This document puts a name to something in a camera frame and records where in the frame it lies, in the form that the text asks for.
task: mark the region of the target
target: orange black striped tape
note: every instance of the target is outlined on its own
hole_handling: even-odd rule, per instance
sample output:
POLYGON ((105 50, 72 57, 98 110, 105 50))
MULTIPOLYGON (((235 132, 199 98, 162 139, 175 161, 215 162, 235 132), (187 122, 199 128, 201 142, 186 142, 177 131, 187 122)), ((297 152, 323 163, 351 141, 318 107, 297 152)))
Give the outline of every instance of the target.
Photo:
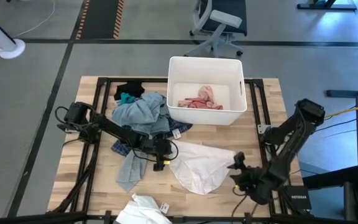
POLYGON ((82 11, 80 27, 78 28, 77 36, 75 37, 76 40, 79 40, 81 38, 82 30, 84 29, 86 13, 88 12, 89 6, 90 6, 90 0, 86 0, 84 10, 82 11))
POLYGON ((121 19, 122 19, 123 10, 124 10, 124 0, 118 0, 116 23, 114 25, 114 32, 112 35, 112 37, 114 39, 117 39, 118 35, 119 35, 119 28, 121 27, 121 19))

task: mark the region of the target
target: clothes pile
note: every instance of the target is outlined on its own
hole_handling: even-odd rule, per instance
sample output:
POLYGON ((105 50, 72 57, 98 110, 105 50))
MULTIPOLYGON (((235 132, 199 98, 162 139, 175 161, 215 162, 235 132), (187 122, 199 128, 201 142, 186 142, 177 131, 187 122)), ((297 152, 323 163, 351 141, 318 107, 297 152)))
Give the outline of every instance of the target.
POLYGON ((178 107, 223 110, 222 105, 215 102, 214 93, 211 86, 202 86, 198 90, 197 98, 186 98, 178 102, 178 107))
MULTIPOLYGON (((193 126, 175 121, 170 117, 167 99, 164 96, 157 92, 141 95, 143 92, 141 82, 128 82, 117 87, 114 99, 121 102, 112 112, 112 120, 116 124, 153 138, 159 134, 164 134, 165 138, 169 138, 173 136, 173 131, 178 130, 184 133, 193 126)), ((116 182, 128 192, 143 178, 147 160, 141 158, 147 158, 147 154, 134 152, 120 141, 116 141, 111 149, 125 156, 116 182)))

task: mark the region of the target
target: white cloth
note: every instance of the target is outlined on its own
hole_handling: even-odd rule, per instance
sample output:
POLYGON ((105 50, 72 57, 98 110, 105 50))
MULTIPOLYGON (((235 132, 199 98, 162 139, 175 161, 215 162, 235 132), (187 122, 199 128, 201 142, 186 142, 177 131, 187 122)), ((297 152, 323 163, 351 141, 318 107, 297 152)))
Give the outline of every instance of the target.
POLYGON ((129 201, 116 218, 120 224, 172 224, 152 197, 133 194, 132 198, 134 202, 129 201))
POLYGON ((188 142, 173 142, 178 146, 179 154, 169 167, 184 188, 205 195, 222 184, 229 172, 227 166, 234 163, 235 152, 188 142))

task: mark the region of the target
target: white plastic bin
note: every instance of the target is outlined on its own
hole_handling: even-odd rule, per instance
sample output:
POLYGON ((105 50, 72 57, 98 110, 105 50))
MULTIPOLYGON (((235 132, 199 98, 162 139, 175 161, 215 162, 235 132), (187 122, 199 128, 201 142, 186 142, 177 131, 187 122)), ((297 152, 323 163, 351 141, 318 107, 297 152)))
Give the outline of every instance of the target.
POLYGON ((172 57, 168 72, 167 105, 170 116, 184 123, 230 125, 247 110, 242 64, 239 60, 172 57), (180 108, 178 102, 195 98, 203 85, 212 87, 223 110, 180 108))

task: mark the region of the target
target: chair armrest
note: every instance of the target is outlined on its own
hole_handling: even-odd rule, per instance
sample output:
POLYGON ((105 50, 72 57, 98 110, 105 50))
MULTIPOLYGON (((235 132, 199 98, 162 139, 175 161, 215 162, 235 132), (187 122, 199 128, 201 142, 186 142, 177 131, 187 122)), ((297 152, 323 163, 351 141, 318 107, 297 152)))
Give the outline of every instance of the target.
POLYGON ((220 22, 229 26, 233 26, 235 28, 240 27, 242 22, 241 18, 218 10, 212 10, 209 18, 212 19, 213 21, 220 22))

